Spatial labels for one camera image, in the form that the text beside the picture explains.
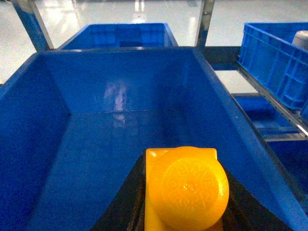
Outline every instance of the glossy floor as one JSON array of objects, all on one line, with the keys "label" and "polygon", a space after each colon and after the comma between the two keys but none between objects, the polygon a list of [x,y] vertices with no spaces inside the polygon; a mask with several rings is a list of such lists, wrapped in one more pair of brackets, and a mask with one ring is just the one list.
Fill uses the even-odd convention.
[{"label": "glossy floor", "polygon": [[[193,46],[201,0],[37,0],[57,48],[92,23],[166,22],[180,46]],[[13,6],[0,1],[0,83],[35,52]],[[216,0],[208,46],[240,46],[244,22],[308,21],[306,0]],[[233,71],[217,72],[230,92],[255,90]]]}]

